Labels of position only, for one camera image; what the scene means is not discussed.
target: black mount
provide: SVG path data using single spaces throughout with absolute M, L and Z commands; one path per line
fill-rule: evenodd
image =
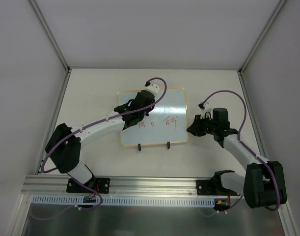
M 230 173 L 234 172 L 231 170 L 226 170 L 226 171 L 217 171 L 214 173 L 214 176 L 210 178 L 209 180 L 197 180 L 195 182 L 196 184 L 196 189 L 197 189 L 197 195 L 205 195 L 205 196 L 210 196 L 210 195 L 215 195 L 215 196 L 227 196 L 229 192 L 231 193 L 231 196 L 238 196 L 238 194 L 230 189 L 226 189 L 222 186 L 220 176 L 224 173 Z
M 107 194 L 109 193 L 110 179 L 92 177 L 92 179 L 90 179 L 88 183 L 86 183 L 85 185 L 91 189 L 96 188 L 98 193 Z M 72 178 L 68 180 L 66 192 L 67 193 L 92 193 L 92 191 L 89 191 L 81 187 L 80 185 L 78 185 Z
M 210 113 L 206 113 L 204 117 L 196 115 L 193 124 L 187 129 L 187 132 L 194 136 L 204 136 L 211 134 L 223 148 L 224 138 L 231 134 L 237 134 L 236 129 L 229 127 L 228 111 L 225 108 L 214 108 L 213 118 Z M 278 186 L 278 194 L 280 195 L 280 204 L 287 201 L 285 180 L 283 167 L 278 161 L 267 162 L 271 168 Z M 215 172 L 210 180 L 197 180 L 196 188 L 198 195 L 227 195 L 228 189 L 223 188 L 220 176 L 224 173 L 233 171 Z M 276 205 L 276 192 L 270 172 L 263 164 L 252 163 L 247 165 L 244 197 L 248 206 L 251 208 L 268 207 Z
M 223 148 L 224 138 L 231 134 L 237 134 L 236 129 L 231 129 L 229 127 L 228 121 L 228 111 L 226 108 L 214 108 L 213 118 L 211 114 L 209 117 L 201 117 L 201 115 L 196 115 L 192 125 L 187 129 L 187 132 L 193 134 L 194 136 L 204 136 L 206 134 L 211 134 L 214 140 L 219 143 Z
M 280 204 L 287 201 L 283 167 L 278 161 L 268 161 L 272 169 L 280 195 Z M 263 164 L 252 163 L 247 165 L 245 184 L 245 201 L 251 208 L 276 205 L 276 192 L 270 172 Z
M 118 112 L 122 114 L 125 112 L 134 111 L 142 107 L 149 106 L 154 102 L 155 102 L 155 96 L 153 93 L 146 90 L 141 90 L 140 92 L 137 93 L 134 99 L 130 99 L 127 103 L 116 107 L 114 109 L 114 112 Z M 143 120 L 144 116 L 149 116 L 149 112 L 152 111 L 153 109 L 154 109 L 154 105 L 146 110 L 132 113 L 129 115 L 124 115 L 123 120 L 125 122 L 125 126 L 123 130 L 138 124 L 139 121 Z
M 71 134 L 70 127 L 65 123 L 58 125 L 45 147 L 45 152 L 48 153 L 60 140 L 69 134 Z M 80 138 L 73 135 L 67 141 L 60 144 L 50 156 L 62 174 L 73 170 L 78 165 L 80 159 Z

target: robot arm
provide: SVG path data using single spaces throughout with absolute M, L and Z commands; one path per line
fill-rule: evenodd
M 46 153 L 59 172 L 67 173 L 80 184 L 94 189 L 96 178 L 80 161 L 80 150 L 104 135 L 127 129 L 143 120 L 154 109 L 155 95 L 159 90 L 158 84 L 147 82 L 144 90 L 138 92 L 134 99 L 100 119 L 73 127 L 65 123 L 58 125 L 45 147 Z
M 277 161 L 268 161 L 261 155 L 256 155 L 238 134 L 236 129 L 230 128 L 228 111 L 225 108 L 214 108 L 213 118 L 196 115 L 193 124 L 187 129 L 195 136 L 211 134 L 219 145 L 229 151 L 246 170 L 246 175 L 240 176 L 234 171 L 226 170 L 215 172 L 205 187 L 211 187 L 219 195 L 233 190 L 242 193 L 245 201 L 251 208 L 276 205 L 277 196 L 273 177 L 278 186 L 280 203 L 287 201 L 284 173 L 282 165 Z

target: purple cable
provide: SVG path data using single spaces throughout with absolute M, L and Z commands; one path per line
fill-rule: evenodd
M 33 210 L 33 204 L 31 204 L 31 209 L 30 209 L 30 216 L 35 219 L 35 220 L 42 220 L 42 221 L 46 221 L 46 220 L 53 220 L 55 219 L 56 217 L 60 216 L 61 214 L 63 214 L 65 211 L 71 209 L 71 208 L 75 208 L 75 205 L 71 205 L 71 206 L 67 206 L 64 210 L 62 210 L 60 213 L 54 215 L 54 216 L 51 216 L 51 217 L 48 217 L 48 218 L 39 218 L 35 215 L 33 215 L 32 213 L 32 210 Z
M 155 104 L 157 104 L 159 101 L 162 100 L 162 98 L 165 96 L 166 94 L 166 91 L 167 91 L 167 83 L 165 82 L 165 80 L 163 80 L 162 78 L 159 78 L 159 77 L 155 77 L 155 78 L 152 78 L 152 79 L 149 79 L 148 82 L 152 81 L 152 80 L 161 80 L 163 83 L 164 83 L 164 92 L 163 94 L 160 96 L 160 98 L 158 100 L 156 100 L 154 103 L 152 103 L 151 105 L 148 105 L 146 107 L 142 107 L 142 108 L 139 108 L 139 109 L 136 109 L 136 110 L 133 110 L 133 111 L 129 111 L 129 112 L 125 112 L 125 113 L 122 113 L 122 114 L 117 114 L 117 115 L 114 115 L 112 117 L 109 117 L 109 119 L 114 119 L 116 117 L 121 117 L 121 116 L 125 116 L 125 115 L 129 115 L 129 114 L 132 114 L 132 113 L 136 113 L 136 112 L 141 112 L 141 111 L 144 111 L 148 108 L 151 108 L 153 107 Z M 106 121 L 106 119 L 102 119 L 102 120 L 99 120 L 99 121 L 96 121 L 96 122 L 93 122 L 91 124 L 88 124 L 86 125 L 85 127 L 83 127 L 83 129 L 87 129 L 89 127 L 92 127 L 96 124 L 99 124 L 101 122 L 104 122 Z
M 210 97 L 212 97 L 214 94 L 217 94 L 219 92 L 229 92 L 229 93 L 232 93 L 236 96 L 238 96 L 240 98 L 240 100 L 243 102 L 243 105 L 244 105 L 244 111 L 245 111 L 245 114 L 244 114 L 244 119 L 243 119 L 243 122 L 238 130 L 238 135 L 237 135 L 237 138 L 240 142 L 241 145 L 244 146 L 244 148 L 247 149 L 247 151 L 249 151 L 256 159 L 258 159 L 259 162 L 261 162 L 269 171 L 270 175 L 271 175 L 271 178 L 272 178 L 272 182 L 273 182 L 273 185 L 274 185 L 274 189 L 275 189 L 275 194 L 276 194 L 276 206 L 275 208 L 271 209 L 269 207 L 266 207 L 266 209 L 268 210 L 271 210 L 271 211 L 276 211 L 279 209 L 279 206 L 280 206 L 280 196 L 279 196 L 279 191 L 278 191 L 278 186 L 277 186 L 277 182 L 276 182 L 276 179 L 275 179 L 275 175 L 272 171 L 272 169 L 267 165 L 267 163 L 265 163 L 260 157 L 257 156 L 257 154 L 250 148 L 248 147 L 247 144 L 245 144 L 242 140 L 240 140 L 240 134 L 241 134 L 241 131 L 242 131 L 242 128 L 245 124 L 245 121 L 246 121 L 246 117 L 247 117 L 247 106 L 246 106 L 246 103 L 244 101 L 244 99 L 236 92 L 234 91 L 230 91 L 230 90 L 219 90 L 219 91 L 216 91 L 214 93 L 212 93 L 210 96 L 208 96 L 203 102 L 202 104 L 204 104 Z
M 231 90 L 219 90 L 219 91 L 216 91 L 216 92 L 212 93 L 210 96 L 208 96 L 208 97 L 202 102 L 202 104 L 204 104 L 204 103 L 205 103 L 210 97 L 212 97 L 214 94 L 217 94 L 217 93 L 220 93 L 220 92 L 229 92 L 229 93 L 232 93 L 232 94 L 238 96 L 238 97 L 240 98 L 240 100 L 243 102 L 245 114 L 244 114 L 243 122 L 242 122 L 242 124 L 241 124 L 241 126 L 240 126 L 240 128 L 239 128 L 239 130 L 238 130 L 238 135 L 237 135 L 238 140 L 240 140 L 240 132 L 242 131 L 242 128 L 243 128 L 243 126 L 244 126 L 244 124 L 245 124 L 246 117 L 247 117 L 247 106 L 246 106 L 246 103 L 245 103 L 245 101 L 243 100 L 243 98 L 242 98 L 238 93 L 236 93 L 236 92 L 234 92 L 234 91 L 231 91 Z
M 148 82 L 150 82 L 150 81 L 152 81 L 152 80 L 160 80 L 160 81 L 162 81 L 162 82 L 164 83 L 164 91 L 163 91 L 163 94 L 159 97 L 158 100 L 156 100 L 154 103 L 152 103 L 151 105 L 148 105 L 148 106 L 146 106 L 146 107 L 142 107 L 142 108 L 139 108 L 139 109 L 136 109 L 136 110 L 133 110 L 133 111 L 129 111 L 129 112 L 124 112 L 124 113 L 122 113 L 122 114 L 117 114 L 117 115 L 114 115 L 114 116 L 112 116 L 112 117 L 109 117 L 109 119 L 114 119 L 114 118 L 116 118 L 116 117 L 125 116 L 125 115 L 129 115 L 129 114 L 132 114 L 132 113 L 144 111 L 144 110 L 146 110 L 146 109 L 148 109 L 148 108 L 153 107 L 153 106 L 154 106 L 155 104 L 157 104 L 158 102 L 160 102 L 160 101 L 163 99 L 163 97 L 165 96 L 165 94 L 166 94 L 166 91 L 167 91 L 167 83 L 165 82 L 164 79 L 159 78 L 159 77 L 155 77 L 155 78 L 149 79 Z M 106 120 L 106 119 L 102 119 L 102 120 L 95 121 L 95 122 L 93 122 L 93 123 L 91 123 L 91 124 L 88 124 L 88 125 L 84 126 L 82 129 L 85 130 L 85 129 L 89 128 L 89 127 L 92 127 L 92 126 L 94 126 L 94 125 L 96 125 L 96 124 L 99 124 L 99 123 L 102 123 L 102 122 L 104 122 L 104 121 L 107 121 L 107 120 Z M 48 158 L 51 156 L 51 154 L 56 150 L 56 148 L 57 148 L 59 145 L 61 145 L 63 142 L 65 142 L 67 139 L 69 139 L 69 138 L 72 137 L 73 135 L 78 134 L 79 132 L 81 132 L 81 130 L 79 130 L 79 129 L 76 130 L 75 132 L 73 132 L 73 133 L 67 135 L 66 137 L 64 137 L 63 139 L 61 139 L 58 143 L 56 143 L 56 144 L 53 146 L 53 148 L 52 148 L 52 149 L 47 153 L 47 155 L 45 156 L 44 161 L 43 161 L 43 163 L 42 163 L 42 165 L 41 165 L 41 172 L 42 172 L 42 173 L 45 173 L 45 174 L 46 174 L 46 173 L 52 172 L 52 171 L 54 171 L 54 170 L 57 170 L 57 168 L 52 168 L 52 169 L 47 170 L 47 171 L 44 169 L 45 164 L 46 164 Z M 90 189 L 90 188 L 86 187 L 85 185 L 81 184 L 79 181 L 77 181 L 77 180 L 74 179 L 74 178 L 73 178 L 73 180 L 74 180 L 77 184 L 79 184 L 81 187 L 83 187 L 83 188 L 85 188 L 85 189 L 87 189 L 87 190 L 93 192 L 95 195 L 97 195 L 97 196 L 100 198 L 100 202 L 99 202 L 98 204 L 96 204 L 96 205 L 94 205 L 93 207 L 90 207 L 90 208 L 81 208 L 81 210 L 92 210 L 92 209 L 98 208 L 98 207 L 103 203 L 103 198 L 102 198 L 102 196 L 101 196 L 98 192 L 96 192 L 96 191 L 93 190 L 93 189 Z M 68 207 L 66 207 L 63 211 L 61 211 L 59 214 L 57 214 L 57 215 L 55 215 L 55 216 L 52 216 L 52 217 L 49 217 L 49 218 L 39 218 L 39 217 L 34 216 L 34 215 L 32 214 L 32 209 L 31 209 L 31 211 L 30 211 L 30 215 L 31 215 L 32 218 L 34 218 L 34 219 L 36 219 L 36 220 L 52 220 L 52 219 L 55 219 L 56 217 L 58 217 L 59 215 L 61 215 L 62 213 L 64 213 L 65 211 L 67 211 L 68 209 L 70 209 L 70 208 L 72 208 L 72 207 L 74 207 L 74 206 L 68 206 Z
M 159 101 L 161 101 L 161 100 L 163 99 L 163 97 L 165 96 L 165 94 L 166 94 L 166 91 L 167 91 L 167 83 L 165 82 L 164 79 L 159 78 L 159 77 L 155 77 L 155 78 L 149 79 L 148 82 L 150 82 L 150 81 L 152 81 L 152 80 L 160 80 L 160 81 L 162 81 L 162 82 L 164 83 L 164 91 L 163 91 L 163 94 L 160 96 L 160 98 L 159 98 L 158 100 L 156 100 L 154 103 L 152 103 L 151 105 L 148 105 L 148 106 L 146 106 L 146 107 L 142 107 L 142 108 L 136 109 L 136 110 L 134 110 L 134 111 L 124 112 L 124 113 L 122 113 L 122 114 L 117 114 L 117 115 L 114 115 L 114 116 L 112 116 L 112 117 L 109 117 L 109 120 L 110 120 L 110 119 L 114 119 L 114 118 L 116 118 L 116 117 L 125 116 L 125 115 L 129 115 L 129 114 L 132 114 L 132 113 L 144 111 L 144 110 L 146 110 L 146 109 L 148 109 L 148 108 L 153 107 L 155 104 L 157 104 Z M 106 121 L 106 119 L 101 119 L 101 120 L 95 121 L 95 122 L 93 122 L 93 123 L 91 123 L 91 124 L 88 124 L 88 125 L 84 126 L 84 127 L 83 127 L 83 130 L 85 130 L 85 129 L 89 128 L 89 127 L 92 127 L 92 126 L 94 126 L 94 125 L 96 125 L 96 124 L 102 123 L 102 122 L 104 122 L 104 121 Z M 62 144 L 63 142 L 65 142 L 65 141 L 66 141 L 67 139 L 69 139 L 71 136 L 73 136 L 73 135 L 75 135 L 75 134 L 78 134 L 79 132 L 81 132 L 81 130 L 79 130 L 79 129 L 76 130 L 75 132 L 73 132 L 73 133 L 67 135 L 66 137 L 64 137 L 63 139 L 61 139 L 58 143 L 56 143 L 56 144 L 53 146 L 53 148 L 52 148 L 52 149 L 47 153 L 47 155 L 45 156 L 44 161 L 43 161 L 43 163 L 42 163 L 42 165 L 41 165 L 41 172 L 42 172 L 42 173 L 46 174 L 46 173 L 52 172 L 52 171 L 54 171 L 54 170 L 57 170 L 57 168 L 52 168 L 52 169 L 50 169 L 50 170 L 45 171 L 44 167 L 45 167 L 45 164 L 46 164 L 48 158 L 51 156 L 51 154 L 56 150 L 56 148 L 57 148 L 60 144 Z
M 268 166 L 268 164 L 265 163 L 259 156 L 257 156 L 257 159 L 258 159 L 258 161 L 260 161 L 268 169 L 268 171 L 269 171 L 269 173 L 271 175 L 271 178 L 272 178 L 272 182 L 273 182 L 274 188 L 275 188 L 276 206 L 275 206 L 275 208 L 269 208 L 267 206 L 266 209 L 268 209 L 270 211 L 277 211 L 279 209 L 280 204 L 281 204 L 281 198 L 279 196 L 278 186 L 277 186 L 277 183 L 276 183 L 276 179 L 275 179 L 274 173 L 273 173 L 272 169 Z

